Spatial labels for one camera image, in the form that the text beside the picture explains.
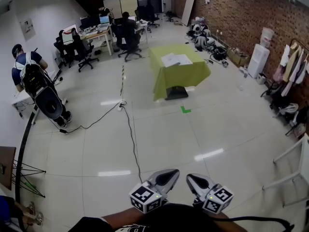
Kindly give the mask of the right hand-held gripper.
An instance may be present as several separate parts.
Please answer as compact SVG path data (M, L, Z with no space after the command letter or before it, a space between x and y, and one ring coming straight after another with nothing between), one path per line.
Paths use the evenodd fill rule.
M194 208L219 214L230 205L234 198L234 193L230 189L216 184L206 175L188 174L186 182L191 192L196 196L193 203Z

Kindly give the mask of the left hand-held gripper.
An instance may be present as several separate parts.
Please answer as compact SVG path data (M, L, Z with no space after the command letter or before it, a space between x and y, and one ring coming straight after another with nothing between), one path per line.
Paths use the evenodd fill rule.
M143 214L162 207L167 202L167 193L178 181L178 169L156 171L148 180L137 184L129 193L132 206Z

